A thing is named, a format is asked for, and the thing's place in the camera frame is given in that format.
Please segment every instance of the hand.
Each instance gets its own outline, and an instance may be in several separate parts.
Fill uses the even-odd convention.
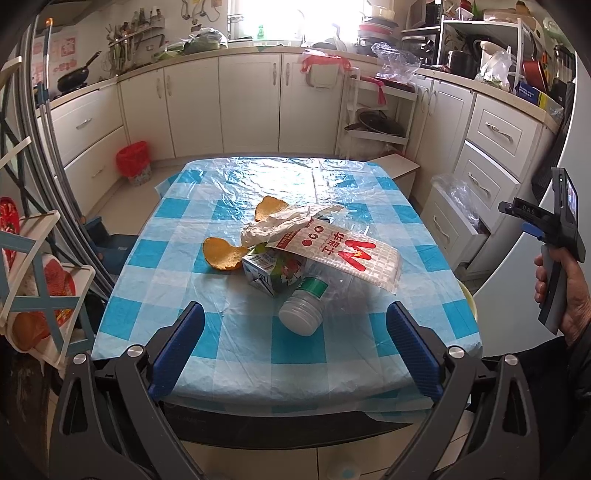
[[[560,323],[560,331],[564,334],[567,345],[572,345],[587,324],[591,321],[591,298],[585,276],[579,262],[565,248],[550,248],[550,257],[555,262],[560,262],[566,272],[566,312]],[[543,267],[542,255],[538,255],[534,263],[538,266],[535,276],[538,281],[535,284],[535,300],[542,303],[548,291],[548,276]]]

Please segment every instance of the blue checkered tablecloth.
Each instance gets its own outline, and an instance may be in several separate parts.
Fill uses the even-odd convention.
[[[119,356],[171,325],[198,301],[206,326],[169,401],[233,414],[293,416],[360,410],[381,419],[421,414],[416,390],[385,327],[401,300],[448,345],[481,347],[468,303],[433,238],[379,166],[322,158],[217,158],[189,163],[163,196],[129,256],[109,300],[92,352]],[[397,294],[359,280],[327,308],[310,337],[277,317],[284,297],[250,286],[242,270],[213,270],[203,258],[209,236],[240,243],[242,225],[263,196],[291,205],[337,202],[368,235],[403,258]]]

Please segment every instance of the green bottle label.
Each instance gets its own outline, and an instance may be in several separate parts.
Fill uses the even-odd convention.
[[[300,284],[300,286],[297,287],[298,290],[305,290],[306,292],[312,294],[319,300],[327,288],[328,285],[326,283],[314,277],[305,278]]]

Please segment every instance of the person's arm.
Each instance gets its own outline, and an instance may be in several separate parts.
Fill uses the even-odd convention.
[[[591,411],[591,297],[579,263],[565,248],[551,249],[550,256],[561,263],[567,276],[567,308],[560,331],[569,346],[569,383],[579,407],[579,419]],[[538,266],[535,276],[535,300],[544,301],[548,285],[542,256],[534,260]]]

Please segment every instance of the window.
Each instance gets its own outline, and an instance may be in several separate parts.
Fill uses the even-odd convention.
[[[232,38],[301,40],[311,45],[336,35],[355,43],[366,0],[230,0],[229,14],[244,20],[235,24]]]

